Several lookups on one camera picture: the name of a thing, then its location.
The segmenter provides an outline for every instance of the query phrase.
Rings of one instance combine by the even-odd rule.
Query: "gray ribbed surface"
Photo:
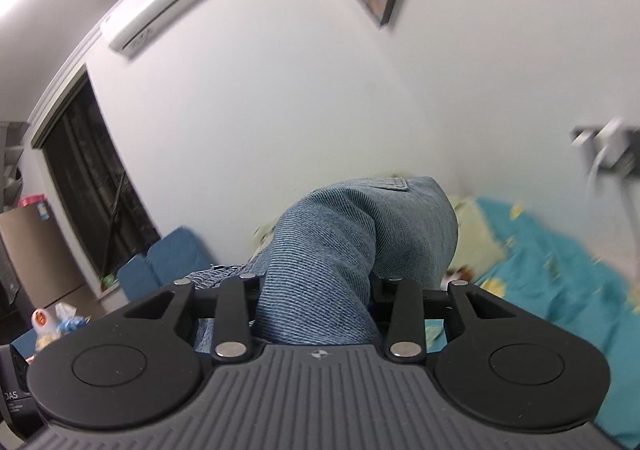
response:
[[[255,362],[222,367],[196,400],[155,425],[102,434],[51,427],[24,448],[616,448],[589,425],[551,435],[485,427],[449,406],[418,367],[382,360],[372,346],[325,347],[322,358],[312,355],[317,349],[268,346]]]

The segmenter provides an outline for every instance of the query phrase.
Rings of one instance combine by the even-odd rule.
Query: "dark window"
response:
[[[115,274],[159,240],[113,146],[86,74],[37,146],[98,276]]]

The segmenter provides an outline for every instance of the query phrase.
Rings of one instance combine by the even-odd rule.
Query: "jeans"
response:
[[[189,277],[212,287],[242,273],[264,276],[252,332],[271,342],[347,345],[380,336],[367,310],[369,274],[402,276],[436,289],[458,242],[456,215],[430,177],[341,182],[287,210],[273,240],[244,266]],[[212,321],[197,350],[208,352]]]

